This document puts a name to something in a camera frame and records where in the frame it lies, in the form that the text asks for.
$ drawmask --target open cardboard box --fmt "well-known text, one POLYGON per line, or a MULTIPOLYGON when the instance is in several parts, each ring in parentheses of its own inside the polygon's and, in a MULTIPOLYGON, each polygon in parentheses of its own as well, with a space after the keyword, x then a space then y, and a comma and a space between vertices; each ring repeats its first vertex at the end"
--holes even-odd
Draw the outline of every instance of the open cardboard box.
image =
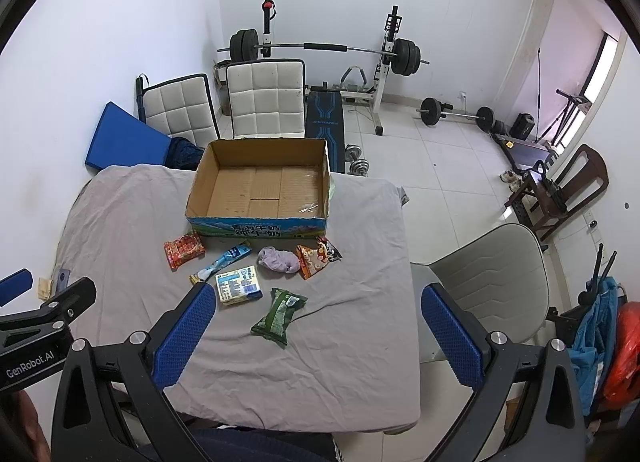
POLYGON ((320 138, 214 140, 204 151, 185 216, 205 236, 323 235, 329 162, 320 138))

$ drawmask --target gray tablecloth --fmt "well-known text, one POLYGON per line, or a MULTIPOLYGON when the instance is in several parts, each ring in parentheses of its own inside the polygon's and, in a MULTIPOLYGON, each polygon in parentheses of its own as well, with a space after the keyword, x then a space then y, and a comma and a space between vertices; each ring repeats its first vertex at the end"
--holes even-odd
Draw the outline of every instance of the gray tablecloth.
MULTIPOLYGON (((411 271, 396 188, 335 174, 327 237, 344 259, 308 281, 258 268, 264 297, 224 307, 166 394, 179 412, 283 431, 379 431, 420 415, 418 337, 411 271), (308 297, 281 348, 250 328, 271 304, 271 287, 308 297)), ((193 172, 111 166, 84 188, 60 240, 56 267, 87 276, 96 303, 73 324, 93 345, 148 330, 190 289, 188 275, 238 240, 204 238, 205 258, 171 272, 162 245, 184 234, 193 172)), ((254 264, 264 245, 252 240, 254 264)))

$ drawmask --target chrome dumbbell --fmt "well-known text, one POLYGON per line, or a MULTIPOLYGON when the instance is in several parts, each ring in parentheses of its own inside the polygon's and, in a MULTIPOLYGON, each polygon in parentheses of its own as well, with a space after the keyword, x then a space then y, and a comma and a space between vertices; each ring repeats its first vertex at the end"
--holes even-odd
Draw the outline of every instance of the chrome dumbbell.
POLYGON ((362 155, 362 148, 357 144, 347 144, 344 149, 344 159, 347 162, 354 162, 362 155))
POLYGON ((369 161, 363 158, 354 160, 349 168, 349 173, 360 177, 366 177, 367 171, 369 171, 369 161))

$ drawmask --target black cable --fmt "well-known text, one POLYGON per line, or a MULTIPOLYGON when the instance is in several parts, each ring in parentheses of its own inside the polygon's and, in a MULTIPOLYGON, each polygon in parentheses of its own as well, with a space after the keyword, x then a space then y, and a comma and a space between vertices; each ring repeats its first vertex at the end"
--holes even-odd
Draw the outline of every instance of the black cable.
POLYGON ((540 127, 540 49, 538 49, 538 122, 536 123, 536 142, 538 142, 539 127, 540 127))

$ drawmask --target white chair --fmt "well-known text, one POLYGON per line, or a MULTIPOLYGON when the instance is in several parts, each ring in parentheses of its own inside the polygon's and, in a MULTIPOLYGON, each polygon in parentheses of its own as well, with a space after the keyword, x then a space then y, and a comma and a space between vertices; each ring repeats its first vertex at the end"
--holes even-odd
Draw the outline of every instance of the white chair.
POLYGON ((422 317, 425 286, 439 282, 462 310, 489 332, 514 343, 529 340, 545 321, 549 287, 540 243, 520 224, 505 224, 430 265, 411 264, 420 362, 444 359, 422 317))
POLYGON ((262 59, 226 68, 234 138, 305 136, 305 64, 262 59))
POLYGON ((206 74, 153 85, 141 96, 143 112, 138 110, 138 117, 159 132, 187 138, 201 148, 220 138, 206 74))

